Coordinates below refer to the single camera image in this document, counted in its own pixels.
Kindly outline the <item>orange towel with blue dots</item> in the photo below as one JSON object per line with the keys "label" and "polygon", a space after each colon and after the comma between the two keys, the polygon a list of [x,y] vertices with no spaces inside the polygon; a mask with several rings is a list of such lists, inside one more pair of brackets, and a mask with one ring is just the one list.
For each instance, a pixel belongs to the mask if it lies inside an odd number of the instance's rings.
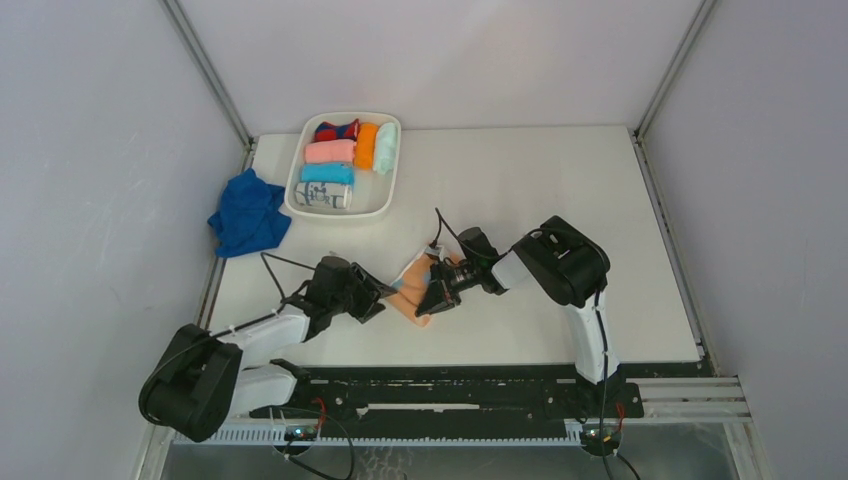
{"label": "orange towel with blue dots", "polygon": [[[429,282],[429,269],[435,261],[424,253],[427,246],[423,247],[416,256],[407,264],[400,275],[391,284],[397,293],[386,301],[418,327],[424,328],[431,321],[431,315],[417,317],[415,315],[419,302],[424,297]],[[460,257],[446,247],[452,262],[458,263]]]}

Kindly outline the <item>blue microfiber towel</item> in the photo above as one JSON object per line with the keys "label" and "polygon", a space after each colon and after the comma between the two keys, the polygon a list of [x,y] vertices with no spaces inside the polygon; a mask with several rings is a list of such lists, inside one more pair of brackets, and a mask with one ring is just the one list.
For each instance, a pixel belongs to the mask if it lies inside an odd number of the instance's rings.
{"label": "blue microfiber towel", "polygon": [[268,184],[248,168],[231,178],[224,188],[218,209],[207,220],[219,245],[219,258],[233,258],[279,246],[292,219],[280,208],[285,188]]}

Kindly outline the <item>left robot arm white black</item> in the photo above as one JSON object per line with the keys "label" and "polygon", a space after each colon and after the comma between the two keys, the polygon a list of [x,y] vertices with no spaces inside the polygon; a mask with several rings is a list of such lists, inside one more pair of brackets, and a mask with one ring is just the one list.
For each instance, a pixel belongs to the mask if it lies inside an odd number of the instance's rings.
{"label": "left robot arm white black", "polygon": [[269,313],[211,334],[194,324],[179,328],[138,396],[142,417],[195,442],[215,434],[226,420],[277,406],[298,417],[311,407],[311,388],[273,353],[303,344],[337,315],[365,323],[385,310],[395,289],[361,265],[325,256],[311,278],[282,293]]}

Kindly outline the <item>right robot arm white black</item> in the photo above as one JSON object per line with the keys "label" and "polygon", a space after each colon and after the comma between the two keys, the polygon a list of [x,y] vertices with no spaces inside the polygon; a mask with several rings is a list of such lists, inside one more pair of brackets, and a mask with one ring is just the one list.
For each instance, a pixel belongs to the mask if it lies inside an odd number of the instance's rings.
{"label": "right robot arm white black", "polygon": [[431,315],[461,304],[461,293],[481,287],[503,295],[532,279],[563,309],[576,352],[575,369],[583,383],[578,402],[592,416],[605,415],[618,400],[610,380],[620,362],[612,351],[604,318],[610,259],[605,251],[559,216],[552,216],[500,253],[479,227],[455,232],[443,216],[445,229],[464,258],[437,257],[429,267],[427,289],[415,314]]}

